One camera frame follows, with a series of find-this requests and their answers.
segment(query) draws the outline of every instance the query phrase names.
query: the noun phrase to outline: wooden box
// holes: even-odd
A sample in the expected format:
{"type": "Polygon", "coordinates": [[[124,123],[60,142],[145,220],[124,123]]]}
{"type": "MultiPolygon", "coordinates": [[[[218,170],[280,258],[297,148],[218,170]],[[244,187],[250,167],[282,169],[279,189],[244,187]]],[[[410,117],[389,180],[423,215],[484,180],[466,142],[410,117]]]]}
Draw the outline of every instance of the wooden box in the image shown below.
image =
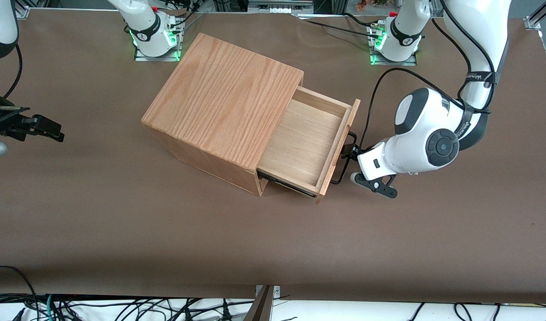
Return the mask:
{"type": "Polygon", "coordinates": [[[318,203],[360,100],[302,82],[301,70],[199,34],[142,123],[180,161],[241,189],[260,196],[275,179],[318,203]]]}

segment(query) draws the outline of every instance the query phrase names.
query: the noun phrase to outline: open drawer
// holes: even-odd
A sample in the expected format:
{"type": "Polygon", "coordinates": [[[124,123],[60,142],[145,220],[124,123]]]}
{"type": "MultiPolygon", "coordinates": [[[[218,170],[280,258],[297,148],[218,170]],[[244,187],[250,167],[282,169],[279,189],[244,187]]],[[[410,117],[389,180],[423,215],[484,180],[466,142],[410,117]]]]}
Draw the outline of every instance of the open drawer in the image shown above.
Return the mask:
{"type": "Polygon", "coordinates": [[[257,165],[260,177],[324,197],[360,100],[351,106],[298,86],[257,165]]]}

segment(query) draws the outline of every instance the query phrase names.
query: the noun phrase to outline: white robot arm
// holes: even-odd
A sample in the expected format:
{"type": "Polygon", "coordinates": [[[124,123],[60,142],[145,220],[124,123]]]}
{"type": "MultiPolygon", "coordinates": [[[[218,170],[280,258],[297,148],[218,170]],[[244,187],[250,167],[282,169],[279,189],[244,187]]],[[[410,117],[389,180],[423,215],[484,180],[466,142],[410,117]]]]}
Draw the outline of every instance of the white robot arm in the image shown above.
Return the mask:
{"type": "MultiPolygon", "coordinates": [[[[510,0],[441,2],[448,31],[468,58],[469,71],[459,100],[428,88],[404,97],[396,110],[396,135],[359,155],[362,173],[351,176],[354,183],[391,198],[397,193],[391,181],[383,184],[383,177],[440,169],[453,162],[460,150],[483,138],[504,61],[510,0]]],[[[427,6],[426,0],[405,0],[398,16],[386,19],[387,39],[379,49],[384,57],[392,61],[410,57],[430,17],[424,12],[427,6]]]]}
{"type": "MultiPolygon", "coordinates": [[[[134,44],[144,55],[158,57],[177,45],[177,42],[169,37],[169,33],[180,23],[170,26],[175,20],[164,12],[156,12],[147,0],[108,2],[122,14],[130,28],[134,44]]],[[[0,0],[0,58],[16,48],[21,60],[21,51],[17,46],[19,33],[14,8],[14,0],[0,0]]],[[[0,96],[0,134],[21,141],[25,140],[26,135],[41,135],[62,142],[64,135],[61,133],[61,125],[41,115],[32,118],[20,115],[28,108],[16,107],[6,99],[11,90],[3,97],[0,96]]],[[[0,155],[6,152],[7,145],[0,142],[0,155]]]]}

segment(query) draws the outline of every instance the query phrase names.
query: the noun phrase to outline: brown table surface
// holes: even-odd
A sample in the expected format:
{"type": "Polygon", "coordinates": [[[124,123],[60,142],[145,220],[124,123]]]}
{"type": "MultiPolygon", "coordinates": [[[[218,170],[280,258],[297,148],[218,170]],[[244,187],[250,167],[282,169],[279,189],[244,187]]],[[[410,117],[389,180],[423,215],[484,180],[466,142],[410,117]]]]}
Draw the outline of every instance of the brown table surface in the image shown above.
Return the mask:
{"type": "MultiPolygon", "coordinates": [[[[362,31],[348,18],[322,18],[362,31]]],[[[32,10],[20,21],[24,71],[10,100],[63,125],[0,158],[0,264],[37,292],[292,299],[546,302],[546,54],[509,22],[488,132],[445,169],[394,181],[386,199],[346,179],[320,205],[278,185],[255,197],[176,159],[140,123],[176,63],[134,62],[117,12],[32,10]]],[[[283,14],[207,14],[199,32],[304,71],[304,87],[362,100],[387,66],[366,38],[283,14]]],[[[465,64],[431,24],[421,73],[456,93],[465,64]]],[[[0,61],[0,93],[16,75],[0,61]]],[[[393,135],[398,102],[422,83],[392,73],[366,146],[393,135]]],[[[358,171],[351,165],[348,175],[358,171]]],[[[27,291],[0,272],[0,292],[27,291]]]]}

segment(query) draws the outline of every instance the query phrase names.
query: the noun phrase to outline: box top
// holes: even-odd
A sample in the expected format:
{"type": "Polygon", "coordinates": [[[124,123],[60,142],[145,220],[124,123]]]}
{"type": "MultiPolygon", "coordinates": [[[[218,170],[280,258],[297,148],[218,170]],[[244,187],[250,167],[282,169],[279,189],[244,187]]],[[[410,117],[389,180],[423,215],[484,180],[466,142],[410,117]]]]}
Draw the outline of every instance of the box top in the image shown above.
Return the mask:
{"type": "Polygon", "coordinates": [[[303,71],[200,33],[142,118],[255,170],[303,71]]]}

